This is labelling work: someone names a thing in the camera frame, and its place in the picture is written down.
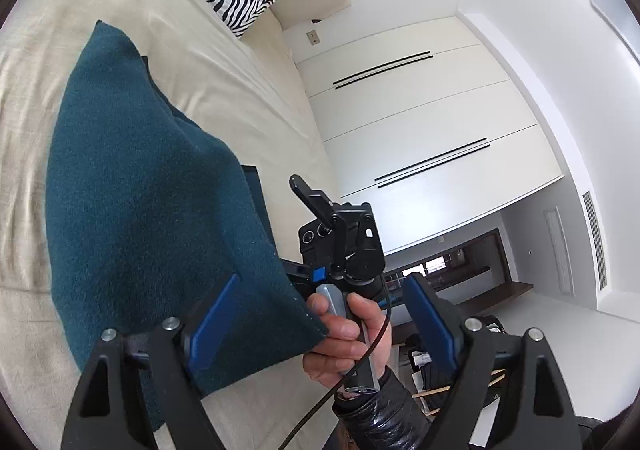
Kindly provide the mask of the right hand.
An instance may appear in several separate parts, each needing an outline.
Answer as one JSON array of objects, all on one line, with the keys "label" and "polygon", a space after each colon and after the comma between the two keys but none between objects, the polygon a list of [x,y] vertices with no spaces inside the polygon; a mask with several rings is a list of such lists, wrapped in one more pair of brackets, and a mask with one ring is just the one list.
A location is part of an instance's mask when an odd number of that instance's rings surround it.
[{"label": "right hand", "polygon": [[360,328],[367,328],[370,340],[375,340],[385,323],[385,314],[377,303],[357,293],[347,296],[347,303],[357,320],[350,320],[329,313],[328,300],[314,293],[307,305],[328,329],[328,336],[311,352],[303,356],[303,369],[314,381],[331,388],[366,353],[368,346],[360,339]]}]

